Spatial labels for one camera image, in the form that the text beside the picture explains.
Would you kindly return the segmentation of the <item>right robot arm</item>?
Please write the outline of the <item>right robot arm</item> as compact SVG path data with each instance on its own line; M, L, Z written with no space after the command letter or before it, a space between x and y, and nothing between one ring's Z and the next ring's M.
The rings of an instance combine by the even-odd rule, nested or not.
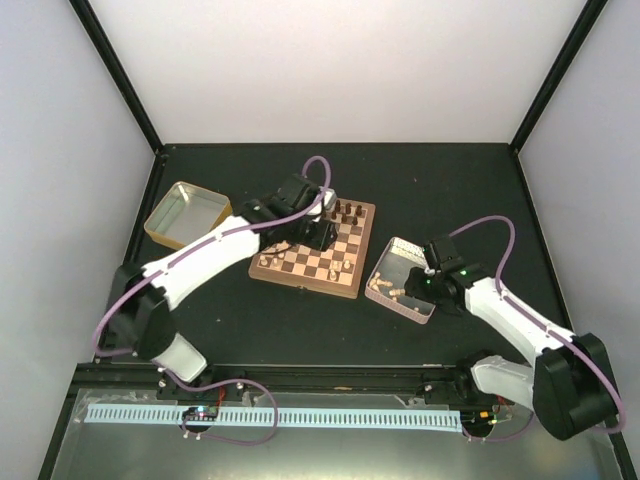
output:
M523 357L477 359L454 379L457 396L500 396L531 411L544 429L567 440L610 418L624 421L606 347L592 335L561 328L514 295L480 264L467 264L448 236L422 248L423 267L409 271L407 296L453 307L484 321Z

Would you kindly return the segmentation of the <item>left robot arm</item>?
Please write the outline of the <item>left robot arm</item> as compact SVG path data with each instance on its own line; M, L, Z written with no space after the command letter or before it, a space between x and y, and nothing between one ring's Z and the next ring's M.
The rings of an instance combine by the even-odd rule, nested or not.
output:
M173 311L213 277L276 244L327 250L337 229L325 213L336 200L333 189L294 174L275 193L244 202L211 232L173 254L142 267L121 266L104 323L124 342L119 352L172 372L191 398L207 397L215 376L205 356L179 332Z

